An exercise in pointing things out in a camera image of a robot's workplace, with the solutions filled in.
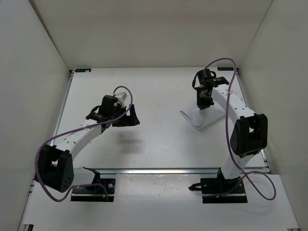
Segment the white skirt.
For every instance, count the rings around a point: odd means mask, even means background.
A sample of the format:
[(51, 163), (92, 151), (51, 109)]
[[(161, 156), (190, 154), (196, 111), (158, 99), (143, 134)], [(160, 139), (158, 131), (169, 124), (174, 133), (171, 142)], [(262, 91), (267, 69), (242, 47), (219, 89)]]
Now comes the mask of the white skirt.
[(233, 124), (242, 116), (251, 115), (251, 110), (242, 98), (232, 91), (214, 90), (214, 104), (207, 109), (199, 110), (197, 105), (180, 110), (180, 114), (195, 128), (202, 129), (221, 118), (229, 119)]

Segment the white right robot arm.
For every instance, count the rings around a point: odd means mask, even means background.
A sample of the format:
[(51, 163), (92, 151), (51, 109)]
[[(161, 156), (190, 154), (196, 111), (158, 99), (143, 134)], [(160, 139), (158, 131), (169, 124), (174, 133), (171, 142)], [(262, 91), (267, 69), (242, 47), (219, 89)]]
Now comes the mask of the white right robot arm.
[(234, 127), (231, 136), (227, 136), (230, 158), (220, 169), (222, 177), (216, 180), (218, 191), (225, 193), (233, 187), (233, 179), (241, 176), (249, 160), (267, 146), (268, 119), (257, 114), (229, 87), (231, 83), (208, 68), (197, 72), (192, 87), (197, 92), (197, 107), (205, 110), (218, 103), (231, 120)]

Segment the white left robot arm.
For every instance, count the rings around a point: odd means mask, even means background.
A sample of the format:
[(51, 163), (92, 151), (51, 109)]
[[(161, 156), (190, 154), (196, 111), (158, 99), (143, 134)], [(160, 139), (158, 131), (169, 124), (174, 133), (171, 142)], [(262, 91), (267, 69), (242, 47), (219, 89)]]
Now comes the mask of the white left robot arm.
[(101, 105), (94, 107), (86, 116), (81, 130), (59, 138), (53, 146), (44, 145), (38, 156), (38, 172), (42, 183), (64, 193), (71, 186), (84, 185), (94, 192), (100, 188), (99, 172), (89, 168), (75, 168), (77, 155), (95, 138), (110, 127), (132, 127), (140, 124), (134, 105), (125, 106), (127, 94), (120, 92), (105, 95)]

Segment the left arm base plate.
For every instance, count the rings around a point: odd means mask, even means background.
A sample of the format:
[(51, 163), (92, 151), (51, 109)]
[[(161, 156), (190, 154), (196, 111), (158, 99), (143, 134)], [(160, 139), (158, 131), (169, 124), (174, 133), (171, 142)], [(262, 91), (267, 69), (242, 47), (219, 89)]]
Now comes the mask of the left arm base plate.
[(115, 174), (101, 174), (96, 171), (93, 180), (94, 184), (99, 185), (89, 187), (79, 187), (72, 190), (72, 202), (113, 202), (116, 189), (116, 175)]

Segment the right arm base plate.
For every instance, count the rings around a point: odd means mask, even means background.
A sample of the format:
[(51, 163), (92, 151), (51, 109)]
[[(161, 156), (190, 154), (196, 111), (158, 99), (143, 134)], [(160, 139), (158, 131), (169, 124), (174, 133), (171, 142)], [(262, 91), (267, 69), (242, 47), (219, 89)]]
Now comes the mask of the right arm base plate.
[(201, 191), (203, 204), (245, 204), (248, 202), (244, 184), (235, 180), (201, 178), (188, 187), (190, 191)]

